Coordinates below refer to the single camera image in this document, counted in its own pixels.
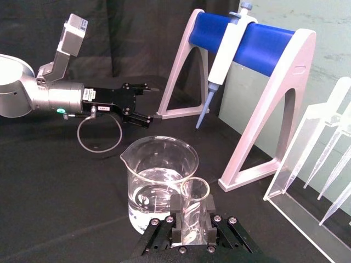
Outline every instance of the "black tablecloth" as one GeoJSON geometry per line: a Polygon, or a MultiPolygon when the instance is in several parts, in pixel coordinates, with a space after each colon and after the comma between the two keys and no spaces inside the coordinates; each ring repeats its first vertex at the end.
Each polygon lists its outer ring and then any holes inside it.
{"type": "MultiPolygon", "coordinates": [[[[137,97],[137,110],[154,114],[164,79],[145,76],[83,82],[115,88],[140,81],[160,89],[137,97]]],[[[171,107],[189,101],[175,92],[171,107]]],[[[121,144],[102,155],[78,144],[80,121],[38,112],[0,118],[0,262],[120,262],[128,258],[140,235],[129,222],[127,172],[119,155],[149,135],[173,136],[194,147],[200,159],[196,175],[210,183],[217,212],[236,216],[265,254],[281,262],[328,262],[263,201],[271,176],[228,193],[220,189],[217,180],[240,134],[215,115],[206,115],[197,132],[197,116],[155,120],[149,129],[123,124],[121,144]]],[[[244,168],[267,160],[254,147],[244,168]]]]}

